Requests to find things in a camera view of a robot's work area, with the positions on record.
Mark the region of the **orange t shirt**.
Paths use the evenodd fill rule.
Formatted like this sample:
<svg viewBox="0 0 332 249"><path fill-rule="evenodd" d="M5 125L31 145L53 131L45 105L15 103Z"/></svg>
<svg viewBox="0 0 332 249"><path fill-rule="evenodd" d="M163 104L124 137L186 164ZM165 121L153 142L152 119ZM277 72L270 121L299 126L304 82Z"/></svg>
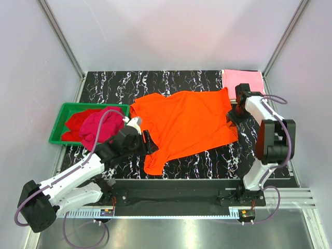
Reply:
<svg viewBox="0 0 332 249"><path fill-rule="evenodd" d="M141 117L158 150L148 155L144 171L161 175L171 160L238 141L237 127L227 119L231 110L228 90L180 91L169 97L152 93L130 106L130 116Z"/></svg>

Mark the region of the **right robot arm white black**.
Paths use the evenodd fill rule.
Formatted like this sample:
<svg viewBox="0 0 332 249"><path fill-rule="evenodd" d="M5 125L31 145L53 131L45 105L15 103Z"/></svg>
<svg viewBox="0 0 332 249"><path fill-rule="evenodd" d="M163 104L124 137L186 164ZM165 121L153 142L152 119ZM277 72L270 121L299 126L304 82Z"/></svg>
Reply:
<svg viewBox="0 0 332 249"><path fill-rule="evenodd" d="M235 126L253 117L260 125L254 150L256 159L231 197L245 206L262 198L268 177L293 158L296 123L283 118L268 104L268 100L287 104L284 98L251 91L247 83L237 85L235 91L237 105L227 113L227 120Z"/></svg>

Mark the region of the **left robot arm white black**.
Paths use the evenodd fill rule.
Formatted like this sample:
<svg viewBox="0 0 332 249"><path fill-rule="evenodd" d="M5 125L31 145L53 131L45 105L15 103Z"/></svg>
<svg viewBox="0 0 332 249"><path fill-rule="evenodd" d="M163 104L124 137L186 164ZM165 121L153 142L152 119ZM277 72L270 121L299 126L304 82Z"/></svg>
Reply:
<svg viewBox="0 0 332 249"><path fill-rule="evenodd" d="M158 149L148 130L126 125L62 173L40 183L34 180L25 183L15 212L15 223L29 226L38 233L52 225L59 215L75 208L90 203L109 204L111 191L92 178L132 154L146 156Z"/></svg>

